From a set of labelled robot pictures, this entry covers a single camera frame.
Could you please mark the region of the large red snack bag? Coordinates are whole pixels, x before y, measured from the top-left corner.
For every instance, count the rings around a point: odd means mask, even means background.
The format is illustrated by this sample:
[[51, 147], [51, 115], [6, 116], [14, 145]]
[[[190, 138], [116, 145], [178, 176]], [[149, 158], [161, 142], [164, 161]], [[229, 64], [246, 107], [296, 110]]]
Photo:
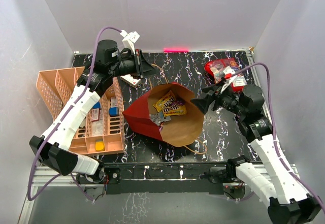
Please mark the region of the large red snack bag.
[[[215, 83], [221, 80], [222, 72], [226, 72], [228, 67], [232, 69], [234, 73], [240, 70], [240, 66], [235, 62], [234, 58], [213, 60], [205, 64], [206, 72], [213, 77]], [[247, 82], [243, 74], [238, 74], [231, 83], [234, 92], [241, 92], [246, 85]]]

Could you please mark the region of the yellow candy packet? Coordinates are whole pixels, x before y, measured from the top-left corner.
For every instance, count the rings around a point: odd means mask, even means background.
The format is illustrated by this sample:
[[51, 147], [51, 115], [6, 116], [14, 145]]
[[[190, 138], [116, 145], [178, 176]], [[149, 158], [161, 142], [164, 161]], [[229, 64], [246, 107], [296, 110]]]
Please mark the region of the yellow candy packet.
[[170, 106], [175, 100], [176, 97], [174, 93], [170, 90], [164, 96], [162, 96], [155, 104], [153, 104], [153, 107], [159, 113], [163, 108]]

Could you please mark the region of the red paper bag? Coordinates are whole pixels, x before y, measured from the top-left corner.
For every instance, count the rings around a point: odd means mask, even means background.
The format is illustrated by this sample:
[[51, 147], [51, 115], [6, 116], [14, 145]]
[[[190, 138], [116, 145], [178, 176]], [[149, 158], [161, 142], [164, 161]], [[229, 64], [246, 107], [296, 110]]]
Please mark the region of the red paper bag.
[[[124, 110], [123, 116], [133, 132], [166, 142], [174, 147], [187, 148], [200, 136], [204, 115], [190, 101], [195, 97], [195, 93], [177, 82], [170, 82], [168, 79], [165, 81], [151, 87], [148, 92], [135, 100]], [[187, 114], [170, 116], [170, 122], [166, 122], [163, 127], [158, 127], [150, 120], [149, 114], [158, 113], [153, 104], [170, 90], [176, 97], [174, 102], [180, 101], [185, 104]]]

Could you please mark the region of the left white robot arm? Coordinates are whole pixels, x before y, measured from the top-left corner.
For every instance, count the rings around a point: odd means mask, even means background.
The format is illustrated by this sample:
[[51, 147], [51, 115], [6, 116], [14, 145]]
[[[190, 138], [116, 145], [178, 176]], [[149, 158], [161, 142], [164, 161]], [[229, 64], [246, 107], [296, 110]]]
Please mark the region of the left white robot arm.
[[40, 137], [30, 139], [34, 164], [40, 162], [63, 176], [87, 174], [94, 183], [104, 179], [105, 170], [98, 160], [71, 152], [69, 148], [80, 124], [113, 84], [114, 78], [131, 75], [143, 79], [156, 74], [142, 51], [134, 48], [133, 39], [124, 38], [122, 42], [122, 50], [113, 40], [98, 42], [92, 62], [85, 66], [67, 104]]

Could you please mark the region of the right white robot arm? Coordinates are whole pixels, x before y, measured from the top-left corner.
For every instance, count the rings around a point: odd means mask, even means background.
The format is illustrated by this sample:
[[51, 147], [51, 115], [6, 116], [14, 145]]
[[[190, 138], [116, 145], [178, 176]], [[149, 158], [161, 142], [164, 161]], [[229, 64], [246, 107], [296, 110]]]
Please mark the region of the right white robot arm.
[[308, 223], [321, 210], [318, 196], [303, 186], [285, 155], [280, 151], [270, 121], [263, 115], [265, 103], [262, 89], [246, 85], [239, 96], [232, 88], [212, 85], [204, 88], [205, 96], [191, 99], [198, 109], [207, 113], [222, 107], [235, 114], [241, 134], [263, 162], [269, 178], [263, 176], [244, 155], [227, 160], [224, 170], [209, 170], [209, 178], [219, 182], [241, 181], [259, 197], [272, 223]]

